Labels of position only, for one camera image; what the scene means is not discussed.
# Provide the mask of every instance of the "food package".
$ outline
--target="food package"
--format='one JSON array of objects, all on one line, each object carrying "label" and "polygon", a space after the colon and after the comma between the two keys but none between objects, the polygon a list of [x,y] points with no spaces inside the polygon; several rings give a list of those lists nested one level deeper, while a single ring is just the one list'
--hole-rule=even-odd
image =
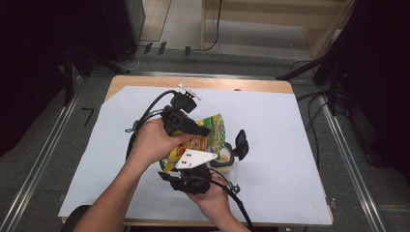
[{"label": "food package", "polygon": [[194,135],[190,140],[181,143],[178,147],[172,149],[168,157],[160,161],[163,172],[168,173],[174,169],[175,164],[184,154],[186,149],[215,153],[218,155],[217,160],[220,158],[220,150],[225,145],[225,127],[222,116],[217,114],[212,117],[196,121],[196,123],[211,130],[208,136],[203,137],[201,135]]}]

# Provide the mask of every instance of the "floor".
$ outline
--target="floor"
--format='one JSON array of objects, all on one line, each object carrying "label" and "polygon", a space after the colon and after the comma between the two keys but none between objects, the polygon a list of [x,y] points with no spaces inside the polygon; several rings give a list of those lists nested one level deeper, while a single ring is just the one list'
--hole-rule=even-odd
[{"label": "floor", "polygon": [[[173,0],[171,3],[161,37],[163,42],[167,41],[167,48],[182,50],[167,50],[161,56],[155,51],[147,54],[140,52],[138,59],[131,58],[122,65],[136,67],[131,74],[206,73],[252,79],[275,79],[275,76],[289,73],[304,64],[296,63],[297,61],[311,59],[298,28],[272,27],[275,33],[272,33],[269,38],[258,36],[259,39],[256,40],[254,35],[263,32],[263,29],[262,32],[258,32],[258,27],[263,28],[262,25],[235,26],[229,23],[220,25],[220,39],[216,50],[185,56],[186,45],[192,48],[199,47],[198,2],[200,1]],[[212,32],[212,21],[209,27],[208,31]],[[234,34],[235,28],[243,30],[238,32],[243,37]],[[237,39],[243,39],[233,43],[233,35]],[[208,44],[213,41],[213,36],[215,35],[212,33],[207,34]],[[98,63],[93,63],[93,67],[91,77],[81,77],[76,82],[76,101],[67,112],[70,117],[64,121],[62,133],[49,151],[49,157],[44,158],[47,165],[40,170],[40,179],[32,183],[35,187],[24,196],[28,201],[20,207],[22,211],[16,217],[18,223],[10,230],[1,227],[0,231],[56,231],[61,227],[61,219],[57,217],[58,211],[81,155],[87,147],[106,90],[115,75]],[[313,72],[308,72],[291,80],[296,96],[317,91],[316,86],[310,81],[313,75]],[[0,221],[6,218],[18,192],[27,182],[36,159],[44,152],[43,145],[47,142],[47,137],[63,110],[61,105],[63,100],[64,92],[50,103],[17,147],[0,158]],[[308,98],[299,101],[305,124],[308,122],[308,101]],[[322,101],[314,101],[311,110],[316,111]],[[87,108],[95,109],[91,116]],[[410,188],[405,178],[388,165],[374,167],[367,162],[364,145],[348,117],[340,114],[329,120],[326,110],[319,112],[314,124],[321,154],[319,172],[327,196],[331,199],[329,203],[335,222],[329,227],[311,226],[308,231],[377,231],[369,223],[369,215],[365,214],[361,195],[354,185],[349,165],[346,164],[348,161],[342,154],[335,132],[332,130],[330,124],[334,122],[332,120],[336,120],[341,128],[360,177],[366,184],[370,199],[377,206],[377,213],[384,227],[379,231],[408,231]],[[311,130],[307,136],[312,151],[316,154]],[[282,226],[279,231],[304,231],[304,227]]]}]

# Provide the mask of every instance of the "gray floor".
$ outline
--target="gray floor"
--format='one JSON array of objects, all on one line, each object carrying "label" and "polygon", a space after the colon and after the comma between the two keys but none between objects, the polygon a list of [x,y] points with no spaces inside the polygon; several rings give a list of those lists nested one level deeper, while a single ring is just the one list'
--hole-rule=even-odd
[{"label": "gray floor", "polygon": [[[193,53],[184,56],[183,51],[166,51],[158,56],[154,51],[139,54],[139,66],[131,74],[146,72],[165,73],[208,73],[231,74],[243,78],[275,79],[275,76],[289,73],[295,61],[307,57],[289,51],[283,57],[267,58],[217,54]],[[124,65],[135,65],[131,59]],[[106,90],[115,75],[106,67],[94,64],[91,77],[85,78],[84,85],[78,95],[68,124],[60,137],[54,152],[44,170],[31,200],[26,206],[16,231],[57,231],[61,227],[61,219],[57,217],[61,207],[61,194],[69,188],[76,166],[87,146],[89,135],[98,118],[98,111],[103,103]],[[313,93],[315,86],[310,82],[313,72],[291,81],[296,96]],[[15,195],[23,185],[31,166],[43,147],[59,113],[62,110],[64,92],[61,92],[48,106],[47,110],[37,119],[21,142],[8,154],[0,158],[0,221],[6,217],[12,206]],[[306,123],[308,99],[300,101],[301,115]],[[82,107],[95,108],[86,127],[84,123],[89,111]],[[312,111],[319,107],[316,101]],[[380,214],[387,231],[408,231],[410,228],[410,188],[406,180],[389,166],[374,167],[366,161],[366,152],[351,122],[338,115],[338,121],[346,137],[355,161],[360,167],[367,187],[379,207]],[[323,113],[318,116],[315,128],[320,148],[320,175],[328,198],[334,198],[338,207],[333,208],[335,223],[329,227],[310,227],[308,231],[371,231],[365,213],[359,201],[357,192],[352,186],[339,149]],[[315,145],[311,132],[308,138],[315,153]],[[281,227],[279,231],[303,231],[302,227]]]}]

